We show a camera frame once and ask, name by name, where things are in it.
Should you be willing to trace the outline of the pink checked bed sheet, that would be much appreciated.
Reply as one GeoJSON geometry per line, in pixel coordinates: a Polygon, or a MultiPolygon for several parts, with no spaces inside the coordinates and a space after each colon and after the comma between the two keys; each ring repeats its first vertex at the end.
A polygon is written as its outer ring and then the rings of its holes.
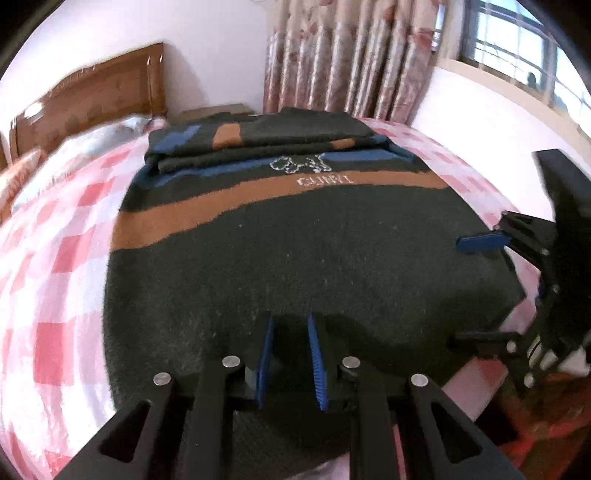
{"type": "MultiPolygon", "coordinates": [[[[1,446],[25,479],[55,477],[118,407],[104,353],[107,267],[151,133],[91,161],[2,226],[1,446]]],[[[469,206],[442,158],[422,161],[469,206]]],[[[485,227],[489,216],[471,209],[485,227]]]]}

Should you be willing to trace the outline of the light blue floral pillow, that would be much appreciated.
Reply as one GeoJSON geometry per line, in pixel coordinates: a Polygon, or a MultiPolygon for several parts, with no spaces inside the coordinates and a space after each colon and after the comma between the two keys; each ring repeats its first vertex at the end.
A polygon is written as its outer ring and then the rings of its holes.
{"type": "Polygon", "coordinates": [[[69,136],[48,158],[70,160],[76,157],[96,158],[143,135],[152,118],[130,115],[107,122],[74,136],[69,136]]]}

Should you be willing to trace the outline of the wooden nightstand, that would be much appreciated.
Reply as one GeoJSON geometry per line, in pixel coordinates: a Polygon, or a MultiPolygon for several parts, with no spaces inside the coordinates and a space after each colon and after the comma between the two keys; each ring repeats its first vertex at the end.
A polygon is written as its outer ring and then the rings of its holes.
{"type": "Polygon", "coordinates": [[[196,109],[185,110],[178,114],[174,119],[175,124],[191,123],[200,119],[211,117],[218,114],[253,114],[251,107],[243,103],[233,103],[218,106],[200,107],[196,109]]]}

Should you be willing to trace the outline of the orange floral pillow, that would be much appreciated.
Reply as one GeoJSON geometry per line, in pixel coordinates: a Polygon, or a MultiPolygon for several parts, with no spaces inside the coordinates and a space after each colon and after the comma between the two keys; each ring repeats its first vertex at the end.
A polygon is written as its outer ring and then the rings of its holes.
{"type": "Polygon", "coordinates": [[[40,147],[35,147],[19,157],[1,173],[0,222],[5,223],[11,216],[12,204],[26,183],[41,168],[47,158],[40,147]]]}

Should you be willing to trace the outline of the window with dark frame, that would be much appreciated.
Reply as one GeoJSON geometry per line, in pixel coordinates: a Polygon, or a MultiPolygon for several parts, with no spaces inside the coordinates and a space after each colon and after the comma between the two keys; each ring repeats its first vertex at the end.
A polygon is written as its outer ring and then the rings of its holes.
{"type": "Polygon", "coordinates": [[[461,59],[590,131],[590,93],[548,28],[517,1],[465,3],[461,59]]]}

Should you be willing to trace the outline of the pink floral curtain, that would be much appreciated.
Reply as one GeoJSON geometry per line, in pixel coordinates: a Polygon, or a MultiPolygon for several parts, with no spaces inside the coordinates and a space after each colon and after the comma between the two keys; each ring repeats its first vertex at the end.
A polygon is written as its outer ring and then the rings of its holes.
{"type": "Polygon", "coordinates": [[[294,107],[406,123],[431,73],[442,1],[276,1],[263,111],[294,107]]]}

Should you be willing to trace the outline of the dark striped knit sweater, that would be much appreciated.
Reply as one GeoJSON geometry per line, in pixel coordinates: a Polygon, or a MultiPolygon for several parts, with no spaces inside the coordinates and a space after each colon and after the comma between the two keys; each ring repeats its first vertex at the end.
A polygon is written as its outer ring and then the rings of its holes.
{"type": "Polygon", "coordinates": [[[419,157],[345,114],[286,109],[153,131],[115,222],[103,307],[123,405],[159,372],[198,376],[238,354],[264,313],[273,379],[235,415],[237,479],[287,479],[348,450],[318,409],[307,319],[322,314],[377,367],[446,383],[460,331],[524,299],[502,251],[464,255],[479,216],[419,157]]]}

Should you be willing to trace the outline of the near wooden headboard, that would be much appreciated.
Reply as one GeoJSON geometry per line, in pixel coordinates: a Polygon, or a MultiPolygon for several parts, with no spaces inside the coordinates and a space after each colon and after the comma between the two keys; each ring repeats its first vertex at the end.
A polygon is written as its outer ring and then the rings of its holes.
{"type": "Polygon", "coordinates": [[[129,115],[164,116],[164,44],[154,43],[81,68],[30,104],[10,125],[12,159],[129,115]]]}

